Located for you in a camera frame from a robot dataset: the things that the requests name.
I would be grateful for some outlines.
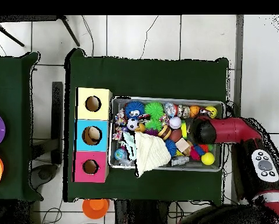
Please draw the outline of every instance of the round hole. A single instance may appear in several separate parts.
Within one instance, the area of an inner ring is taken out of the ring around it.
[[[82,133],[82,140],[88,145],[97,145],[102,139],[102,132],[96,126],[86,127]]]
[[[95,174],[98,171],[98,164],[95,160],[87,160],[83,165],[82,169],[85,171],[87,174]]]
[[[101,101],[97,96],[90,96],[86,99],[85,106],[88,111],[99,111]]]

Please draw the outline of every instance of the white cloth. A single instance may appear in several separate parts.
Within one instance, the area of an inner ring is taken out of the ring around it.
[[[165,142],[158,136],[135,132],[135,145],[137,147],[138,177],[141,177],[144,171],[150,171],[170,161],[170,153]]]

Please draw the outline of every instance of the green spiky ball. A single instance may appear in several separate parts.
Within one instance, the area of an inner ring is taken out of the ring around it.
[[[149,122],[147,122],[145,124],[145,127],[146,127],[146,129],[155,129],[158,131],[162,130],[162,124],[156,119],[152,119]]]
[[[163,107],[159,102],[151,102],[145,106],[145,113],[150,114],[154,120],[159,120],[164,115]]]

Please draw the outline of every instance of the blue spiky ball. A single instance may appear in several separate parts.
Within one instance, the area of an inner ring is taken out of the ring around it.
[[[165,141],[165,146],[168,149],[168,151],[170,153],[170,156],[173,157],[176,154],[176,151],[177,151],[176,144],[172,140],[167,139]]]
[[[145,113],[144,104],[138,101],[129,102],[125,107],[125,113],[127,118],[134,118],[137,120],[139,115]]]

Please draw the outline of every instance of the yellow ball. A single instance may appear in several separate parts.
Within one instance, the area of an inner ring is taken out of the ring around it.
[[[216,117],[216,115],[217,115],[217,109],[216,109],[215,107],[213,107],[213,106],[208,106],[208,107],[206,107],[206,110],[208,110],[208,111],[211,112],[211,114],[210,114],[210,117],[211,117],[211,118],[215,118],[215,117]]]
[[[207,152],[205,155],[202,155],[201,160],[205,165],[210,166],[214,163],[215,157],[212,153]]]

